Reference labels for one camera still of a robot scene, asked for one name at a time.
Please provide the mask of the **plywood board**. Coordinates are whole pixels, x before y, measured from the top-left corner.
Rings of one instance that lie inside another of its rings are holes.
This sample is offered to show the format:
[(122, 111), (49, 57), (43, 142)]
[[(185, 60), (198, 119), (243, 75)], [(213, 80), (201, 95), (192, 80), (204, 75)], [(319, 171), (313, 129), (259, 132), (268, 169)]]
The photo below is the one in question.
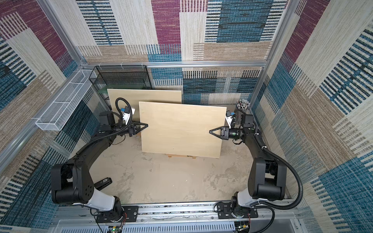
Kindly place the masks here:
[(184, 113), (187, 109), (181, 104), (181, 91), (108, 89), (108, 95), (113, 114), (120, 115), (120, 109), (127, 105), (136, 110), (129, 123), (123, 123), (121, 127), (118, 123), (114, 124), (110, 136), (125, 135), (124, 131), (135, 121), (148, 124), (142, 134), (146, 138), (179, 135), (173, 132), (172, 127), (184, 125), (175, 119), (178, 110)]
[(226, 107), (139, 102), (148, 127), (141, 132), (143, 152), (219, 158), (222, 140), (210, 130), (225, 123)]

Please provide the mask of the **wooden tabletop easel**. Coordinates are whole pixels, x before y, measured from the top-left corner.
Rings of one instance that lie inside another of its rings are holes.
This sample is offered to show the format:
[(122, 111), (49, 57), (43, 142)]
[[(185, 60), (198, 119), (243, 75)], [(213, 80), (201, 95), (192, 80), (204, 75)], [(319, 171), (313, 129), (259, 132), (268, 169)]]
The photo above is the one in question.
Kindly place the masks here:
[(196, 156), (190, 156), (190, 155), (175, 155), (175, 154), (166, 154), (169, 158), (173, 158), (173, 157), (181, 157), (181, 158), (192, 158), (192, 159), (196, 159), (197, 157)]

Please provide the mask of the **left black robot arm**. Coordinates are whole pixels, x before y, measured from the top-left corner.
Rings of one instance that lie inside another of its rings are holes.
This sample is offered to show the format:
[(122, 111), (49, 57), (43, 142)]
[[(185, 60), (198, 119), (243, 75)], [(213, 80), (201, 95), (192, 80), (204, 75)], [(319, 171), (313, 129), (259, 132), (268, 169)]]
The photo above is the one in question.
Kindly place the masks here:
[(100, 127), (91, 140), (72, 158), (51, 169), (51, 199), (55, 204), (83, 205), (100, 212), (120, 212), (118, 197), (98, 190), (90, 175), (90, 168), (97, 158), (109, 148), (117, 136), (133, 136), (148, 124), (129, 120), (120, 125), (112, 111), (99, 114)]

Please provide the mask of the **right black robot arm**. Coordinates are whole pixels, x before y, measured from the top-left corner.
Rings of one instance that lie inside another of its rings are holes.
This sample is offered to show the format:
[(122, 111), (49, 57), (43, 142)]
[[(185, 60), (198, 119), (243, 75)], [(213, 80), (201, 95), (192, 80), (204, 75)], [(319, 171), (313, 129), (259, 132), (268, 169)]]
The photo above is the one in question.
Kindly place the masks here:
[[(237, 116), (241, 122), (235, 126)], [(287, 166), (276, 159), (269, 152), (262, 133), (257, 127), (253, 115), (226, 112), (227, 126), (212, 129), (209, 133), (222, 140), (232, 139), (234, 144), (244, 143), (252, 157), (253, 164), (250, 170), (247, 188), (236, 192), (231, 199), (231, 208), (249, 207), (259, 201), (279, 201), (285, 197)]]

